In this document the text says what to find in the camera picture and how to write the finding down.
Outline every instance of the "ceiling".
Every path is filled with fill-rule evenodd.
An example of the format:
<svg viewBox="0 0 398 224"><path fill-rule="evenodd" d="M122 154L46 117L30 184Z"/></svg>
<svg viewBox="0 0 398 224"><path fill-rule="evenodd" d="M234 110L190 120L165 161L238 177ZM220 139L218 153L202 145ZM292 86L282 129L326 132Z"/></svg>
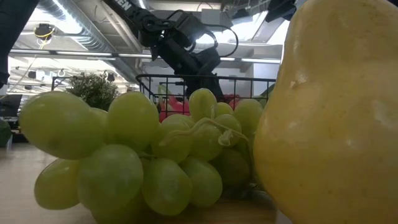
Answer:
<svg viewBox="0 0 398 224"><path fill-rule="evenodd" d="M90 29L98 30L115 52L149 52L137 44L137 39L132 37L132 32L130 31L129 33L128 30L126 31L123 29L123 23L120 21L120 18L116 16L109 7L104 7L103 3L100 3L100 0L73 0L73 2L78 10L90 20ZM264 21L267 13L267 11L265 11L268 5L267 0L207 0L207 2L198 2L195 0L148 0L147 4L151 13L160 18L167 17L176 9L182 9L192 12L201 19L209 15L216 15L216 18L220 19L222 23L224 23L224 21L231 22L230 17L234 15L237 9L251 6L248 11L252 14L252 21L233 27L238 33L239 38L242 39L240 40L238 50L232 57L262 57L276 59L282 57L281 44L284 42L289 23L283 19L277 19L271 23L266 23ZM33 33L34 29L42 23L55 25L56 28L51 41L46 42L46 45L43 46L43 41L36 38ZM69 35L70 33L64 32L65 29L61 29L57 26L61 25L54 22L51 16L41 10L35 10L14 48L39 49L42 47L45 50L88 51L86 47L76 41L78 38L81 38L79 34L75 33ZM233 35L228 32L218 31L216 31L216 34L218 40L223 39L223 41L219 40L219 54L222 55L231 52L234 49ZM207 41L206 37L202 37L200 41L198 41L197 50L203 50L211 46L212 43ZM156 70L156 68L167 68L167 64L161 60L151 62L150 60L136 60L130 58L124 59L123 62L134 71L134 74L150 73L149 71ZM126 91L127 86L136 86L132 82L134 81L133 73L126 74L125 72L121 72L119 68L113 66L112 63L98 60L97 58L52 58L49 56L49 58L34 59L33 57L26 57L26 55L23 55L23 57L12 55L12 57L9 58L9 64L11 67L9 91L12 90L14 93L29 95L50 91L51 76L58 75L61 71L65 72L65 76L79 75L81 72L97 74L102 74L104 72L115 73L116 80L114 82L118 85L120 92ZM244 73L248 66L247 63L223 62L219 68L233 68L236 69L238 73ZM28 69L31 71L39 71L40 74L45 74L45 78L40 80L38 78L27 78L27 76L24 75L27 73ZM64 81L59 84L58 88L62 90L66 88L67 85L68 82Z"/></svg>

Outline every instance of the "wire basket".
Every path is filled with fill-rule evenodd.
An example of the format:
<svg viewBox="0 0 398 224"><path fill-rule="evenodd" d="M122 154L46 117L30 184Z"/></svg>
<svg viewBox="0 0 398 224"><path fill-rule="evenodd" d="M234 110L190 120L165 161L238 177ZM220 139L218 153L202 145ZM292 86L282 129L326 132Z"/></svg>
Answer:
<svg viewBox="0 0 398 224"><path fill-rule="evenodd" d="M187 86L184 82L188 78L192 76L145 74L136 77L140 91L158 106L159 113L164 113L165 117L175 113L189 115L187 105L189 96L186 95ZM219 102L228 103L232 109L235 109L239 100L242 99L255 98L266 103L276 81L268 78L220 76L195 76L195 78L218 79L224 95L216 96L216 98ZM174 106L169 107L169 103L176 104L176 101L179 103L179 110L174 109Z"/></svg>

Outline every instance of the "grape bunch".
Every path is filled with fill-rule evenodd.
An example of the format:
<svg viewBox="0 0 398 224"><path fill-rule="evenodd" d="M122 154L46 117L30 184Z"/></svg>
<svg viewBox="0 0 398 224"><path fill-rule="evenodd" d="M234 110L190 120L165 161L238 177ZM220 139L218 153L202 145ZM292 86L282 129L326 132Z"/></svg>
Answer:
<svg viewBox="0 0 398 224"><path fill-rule="evenodd" d="M174 216L188 204L209 207L228 187L252 176L248 142L262 106L241 100L233 110L210 90L189 99L191 116L159 113L144 94L117 97L105 112L80 98L48 92L20 115L31 144L57 157L38 176L34 195L49 210L81 203L98 223L130 223L143 210Z"/></svg>

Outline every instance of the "table surface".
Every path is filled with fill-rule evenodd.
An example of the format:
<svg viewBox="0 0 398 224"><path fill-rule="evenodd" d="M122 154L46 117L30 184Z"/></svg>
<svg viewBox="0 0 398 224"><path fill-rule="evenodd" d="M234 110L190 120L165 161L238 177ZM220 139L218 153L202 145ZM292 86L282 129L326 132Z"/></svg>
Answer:
<svg viewBox="0 0 398 224"><path fill-rule="evenodd" d="M36 204L35 180L54 160L29 144L14 144L8 151L0 148L1 224L95 224L90 212L81 205L50 211ZM250 201L222 200L206 210L188 209L178 217L155 219L151 223L273 224L275 211Z"/></svg>

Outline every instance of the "pear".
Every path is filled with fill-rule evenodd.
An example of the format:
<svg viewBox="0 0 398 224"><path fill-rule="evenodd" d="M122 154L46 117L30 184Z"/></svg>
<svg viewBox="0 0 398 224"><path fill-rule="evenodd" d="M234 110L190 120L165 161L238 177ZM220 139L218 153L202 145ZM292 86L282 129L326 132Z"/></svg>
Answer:
<svg viewBox="0 0 398 224"><path fill-rule="evenodd" d="M308 0L294 15L254 142L295 224L398 223L398 8Z"/></svg>

